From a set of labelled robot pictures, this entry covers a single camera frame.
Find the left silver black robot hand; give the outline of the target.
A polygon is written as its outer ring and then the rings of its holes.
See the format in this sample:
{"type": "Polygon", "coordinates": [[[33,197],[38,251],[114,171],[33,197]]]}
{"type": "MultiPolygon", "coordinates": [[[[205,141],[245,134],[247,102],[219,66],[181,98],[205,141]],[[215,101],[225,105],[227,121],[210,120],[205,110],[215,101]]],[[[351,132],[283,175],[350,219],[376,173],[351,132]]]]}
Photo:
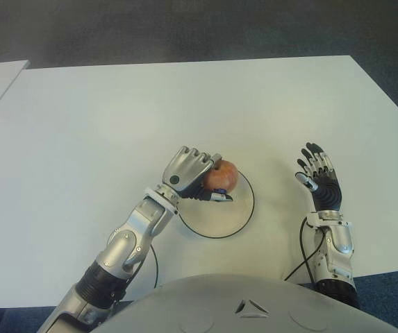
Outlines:
{"type": "Polygon", "coordinates": [[[173,189],[181,198],[232,202],[223,189],[205,188],[206,176],[222,161],[220,154],[210,155],[196,148],[182,146],[166,166],[162,183],[173,189]]]}

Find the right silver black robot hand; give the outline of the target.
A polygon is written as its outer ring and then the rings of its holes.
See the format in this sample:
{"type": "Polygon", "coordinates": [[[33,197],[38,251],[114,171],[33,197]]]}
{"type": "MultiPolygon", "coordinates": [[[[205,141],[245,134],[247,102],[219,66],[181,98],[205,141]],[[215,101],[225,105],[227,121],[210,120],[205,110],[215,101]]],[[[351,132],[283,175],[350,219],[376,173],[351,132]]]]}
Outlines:
{"type": "Polygon", "coordinates": [[[310,192],[315,210],[340,211],[342,191],[328,154],[315,143],[306,143],[301,150],[305,160],[298,159],[302,171],[295,178],[310,192]]]}

